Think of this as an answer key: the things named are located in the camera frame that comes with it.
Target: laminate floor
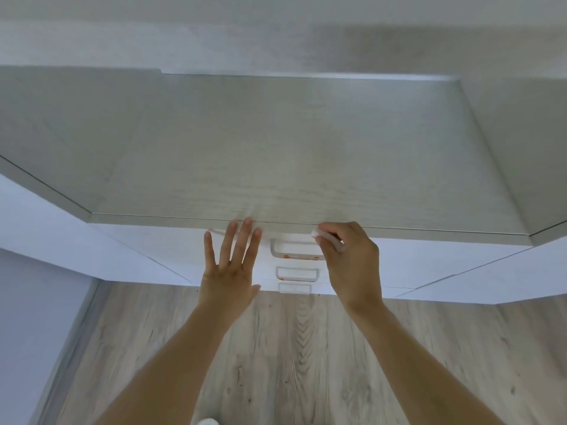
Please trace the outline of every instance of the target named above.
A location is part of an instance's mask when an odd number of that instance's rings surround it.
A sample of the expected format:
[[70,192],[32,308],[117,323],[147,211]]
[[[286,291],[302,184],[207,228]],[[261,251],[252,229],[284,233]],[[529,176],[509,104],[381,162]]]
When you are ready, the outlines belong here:
[[[92,423],[187,319],[198,296],[194,287],[109,288],[55,416],[59,425]],[[567,296],[500,306],[387,305],[507,423],[565,424]],[[275,292],[260,292],[224,337],[193,423],[209,416],[221,425],[407,424],[337,298]]]

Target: drawer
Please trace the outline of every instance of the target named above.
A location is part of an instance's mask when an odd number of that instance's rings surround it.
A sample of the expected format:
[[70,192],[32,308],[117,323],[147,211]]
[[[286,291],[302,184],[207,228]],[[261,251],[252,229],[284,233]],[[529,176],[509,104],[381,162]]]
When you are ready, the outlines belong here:
[[[195,285],[200,283],[204,270],[204,229],[105,224],[94,226],[191,280]],[[223,235],[221,231],[213,231],[217,257]],[[380,248],[382,286],[410,290],[528,248],[516,245],[393,238],[372,240]],[[303,259],[297,259],[297,255],[302,255]],[[263,280],[278,282],[278,267],[287,271],[305,271],[304,274],[313,274],[313,271],[317,270],[316,281],[311,283],[329,283],[327,265],[315,240],[309,235],[264,233],[254,271],[255,283],[262,283]]]

